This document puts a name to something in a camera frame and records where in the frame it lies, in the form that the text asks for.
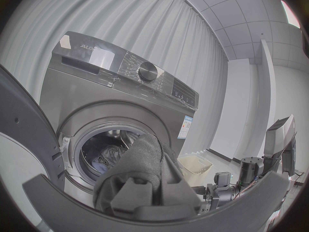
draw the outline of ceiling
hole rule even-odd
[[[301,30],[288,24],[281,0],[187,0],[207,20],[229,60],[262,63],[261,39],[274,65],[309,73]]]

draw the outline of door hinge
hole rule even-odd
[[[59,148],[60,152],[62,153],[63,163],[64,163],[64,169],[71,169],[72,166],[69,161],[69,143],[70,138],[64,137],[62,139],[62,146]]]

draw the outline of ceiling light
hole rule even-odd
[[[298,22],[298,20],[295,16],[295,14],[292,12],[292,10],[289,8],[289,6],[284,1],[281,0],[281,2],[282,2],[282,5],[284,7],[284,10],[286,12],[288,22],[300,29],[299,22]]]

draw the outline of blue cloth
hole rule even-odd
[[[104,163],[99,163],[97,158],[91,161],[91,165],[102,174],[108,170],[107,166]]]

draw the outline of energy label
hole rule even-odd
[[[191,118],[189,116],[186,116],[184,118],[180,132],[179,132],[178,137],[177,137],[178,139],[186,139],[192,121],[193,121],[193,118]]]

